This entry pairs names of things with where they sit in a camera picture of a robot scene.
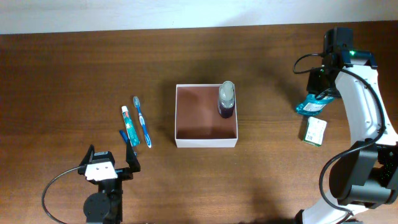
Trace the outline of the blue mouthwash bottle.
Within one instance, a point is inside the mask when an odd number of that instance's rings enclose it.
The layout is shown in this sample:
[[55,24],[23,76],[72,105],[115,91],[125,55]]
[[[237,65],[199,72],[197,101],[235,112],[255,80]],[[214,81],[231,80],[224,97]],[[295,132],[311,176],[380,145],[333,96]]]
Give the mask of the blue mouthwash bottle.
[[295,107],[295,112],[304,116],[316,116],[333,100],[332,96],[326,96],[321,100],[317,100],[314,94],[309,93],[305,100]]

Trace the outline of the green white soap box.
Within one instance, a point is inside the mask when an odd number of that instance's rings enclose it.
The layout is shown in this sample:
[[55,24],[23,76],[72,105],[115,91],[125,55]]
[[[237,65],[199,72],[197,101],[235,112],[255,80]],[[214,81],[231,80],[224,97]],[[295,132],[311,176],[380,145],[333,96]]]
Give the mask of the green white soap box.
[[307,142],[316,147],[321,146],[326,126],[326,121],[310,116],[307,120],[307,128],[303,137],[303,142]]

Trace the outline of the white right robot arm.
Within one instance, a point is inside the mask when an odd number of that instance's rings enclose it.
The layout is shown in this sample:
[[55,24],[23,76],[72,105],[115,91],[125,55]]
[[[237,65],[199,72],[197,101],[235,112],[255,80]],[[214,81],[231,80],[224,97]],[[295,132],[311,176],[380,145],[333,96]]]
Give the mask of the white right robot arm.
[[320,177],[329,179],[321,199],[295,216],[296,223],[354,223],[354,216],[397,199],[397,133],[378,87],[374,55],[353,46],[353,31],[336,27],[323,38],[320,67],[308,71],[306,99],[296,112],[308,118],[306,142],[319,144],[316,115],[334,99],[343,100],[351,145],[332,157]]

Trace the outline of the purple foam soap bottle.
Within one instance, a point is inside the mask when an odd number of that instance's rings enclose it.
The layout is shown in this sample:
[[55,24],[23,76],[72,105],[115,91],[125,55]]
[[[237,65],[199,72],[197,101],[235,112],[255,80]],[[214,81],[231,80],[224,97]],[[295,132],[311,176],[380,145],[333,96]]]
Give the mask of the purple foam soap bottle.
[[220,116],[224,119],[231,117],[234,111],[234,104],[234,83],[225,81],[219,87],[218,112]]

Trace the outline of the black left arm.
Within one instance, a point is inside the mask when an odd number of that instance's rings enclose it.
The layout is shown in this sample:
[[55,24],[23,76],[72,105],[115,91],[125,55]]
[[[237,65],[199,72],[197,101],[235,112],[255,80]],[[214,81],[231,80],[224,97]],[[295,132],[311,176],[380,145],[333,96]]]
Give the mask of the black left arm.
[[133,179],[141,171],[134,148],[126,145],[127,167],[115,168],[110,151],[95,152],[91,145],[80,162],[78,174],[98,187],[84,202],[83,213],[87,223],[121,223],[123,221],[123,182]]

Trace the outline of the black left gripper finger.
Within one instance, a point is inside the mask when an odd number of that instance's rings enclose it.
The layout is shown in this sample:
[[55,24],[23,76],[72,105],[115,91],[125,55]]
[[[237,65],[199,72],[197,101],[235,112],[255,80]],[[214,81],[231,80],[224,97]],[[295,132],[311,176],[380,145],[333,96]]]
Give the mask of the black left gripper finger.
[[141,165],[137,160],[137,156],[135,155],[135,151],[131,144],[126,145],[126,162],[128,163],[131,172],[141,171]]
[[94,145],[90,145],[88,148],[87,153],[85,154],[84,158],[82,159],[82,161],[80,162],[80,166],[85,166],[87,165],[89,162],[91,162],[92,157],[94,156],[95,153],[95,147]]

